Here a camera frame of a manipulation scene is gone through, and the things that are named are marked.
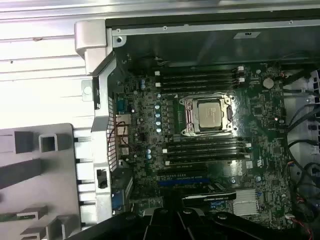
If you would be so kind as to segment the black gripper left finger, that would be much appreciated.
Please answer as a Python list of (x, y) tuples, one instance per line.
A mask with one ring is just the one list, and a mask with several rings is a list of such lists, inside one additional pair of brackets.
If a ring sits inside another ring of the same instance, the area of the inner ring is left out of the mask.
[(152, 207), (144, 216), (124, 212), (97, 223), (70, 237), (69, 240), (169, 240), (173, 212)]

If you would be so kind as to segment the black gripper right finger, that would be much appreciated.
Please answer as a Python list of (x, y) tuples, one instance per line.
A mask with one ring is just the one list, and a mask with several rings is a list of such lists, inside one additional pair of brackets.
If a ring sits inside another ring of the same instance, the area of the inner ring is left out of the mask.
[(218, 212), (206, 216), (196, 208), (185, 208), (178, 213), (189, 240), (310, 240), (311, 233), (298, 230), (276, 230), (236, 216)]

